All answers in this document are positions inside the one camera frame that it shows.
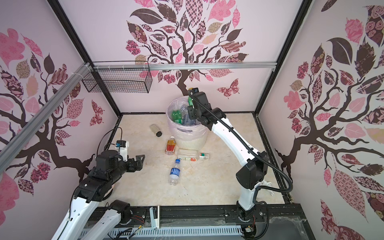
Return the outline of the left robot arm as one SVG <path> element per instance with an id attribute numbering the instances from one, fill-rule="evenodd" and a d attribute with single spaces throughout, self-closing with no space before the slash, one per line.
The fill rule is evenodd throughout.
<path id="1" fill-rule="evenodd" d="M 142 170 L 146 156 L 128 159 L 116 150 L 107 150 L 96 157 L 96 166 L 72 194 L 69 210 L 56 230 L 53 240 L 77 240 L 86 223 L 105 195 L 125 173 Z M 129 203 L 115 200 L 98 222 L 87 231 L 84 240 L 102 240 L 118 224 L 126 225 L 133 213 Z"/>

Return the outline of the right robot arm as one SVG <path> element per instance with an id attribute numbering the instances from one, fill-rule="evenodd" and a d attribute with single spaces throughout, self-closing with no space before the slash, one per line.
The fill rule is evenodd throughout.
<path id="1" fill-rule="evenodd" d="M 197 88 L 188 90 L 188 112 L 191 119 L 196 119 L 212 133 L 217 135 L 235 154 L 241 169 L 236 173 L 241 185 L 241 195 L 237 201 L 237 212 L 241 220 L 246 221 L 255 211 L 257 195 L 260 190 L 277 193 L 290 193 L 293 181 L 282 170 L 270 163 L 268 154 L 253 148 L 232 126 L 226 114 L 219 108 L 212 108 L 204 92 Z M 271 168 L 288 183 L 285 189 L 273 188 L 262 184 L 265 175 Z"/>

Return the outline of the green bottle yellow cap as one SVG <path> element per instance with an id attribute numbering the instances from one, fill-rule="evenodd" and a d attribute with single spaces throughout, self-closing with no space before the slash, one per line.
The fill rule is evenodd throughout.
<path id="1" fill-rule="evenodd" d="M 180 110 L 172 111 L 171 118 L 174 123 L 179 125 L 183 124 L 183 114 Z"/>
<path id="2" fill-rule="evenodd" d="M 188 97 L 188 103 L 189 103 L 189 106 L 190 107 L 193 107 L 194 105 L 193 105 L 193 99 L 189 96 Z"/>

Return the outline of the clear bottle green red label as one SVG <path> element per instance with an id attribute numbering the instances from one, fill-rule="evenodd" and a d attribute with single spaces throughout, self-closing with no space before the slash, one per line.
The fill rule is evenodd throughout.
<path id="1" fill-rule="evenodd" d="M 178 149 L 177 157 L 183 161 L 196 162 L 209 160 L 210 155 L 196 150 Z"/>

